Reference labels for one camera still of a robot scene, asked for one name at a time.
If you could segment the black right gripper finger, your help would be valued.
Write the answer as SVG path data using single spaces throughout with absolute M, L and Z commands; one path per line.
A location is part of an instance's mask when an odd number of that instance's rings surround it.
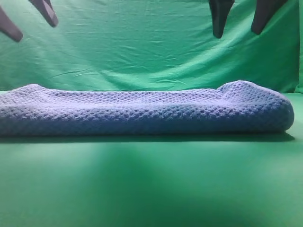
M 212 17 L 213 35 L 221 38 L 234 0 L 208 0 L 208 3 Z
M 261 34 L 270 19 L 283 5 L 284 0 L 257 0 L 251 25 L 252 32 Z

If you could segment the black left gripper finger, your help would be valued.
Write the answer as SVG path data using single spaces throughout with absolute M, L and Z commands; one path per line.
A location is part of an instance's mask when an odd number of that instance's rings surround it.
M 49 0 L 29 0 L 51 27 L 58 25 L 57 15 Z
M 23 38 L 23 33 L 10 20 L 3 8 L 0 8 L 0 31 L 15 42 L 20 42 Z

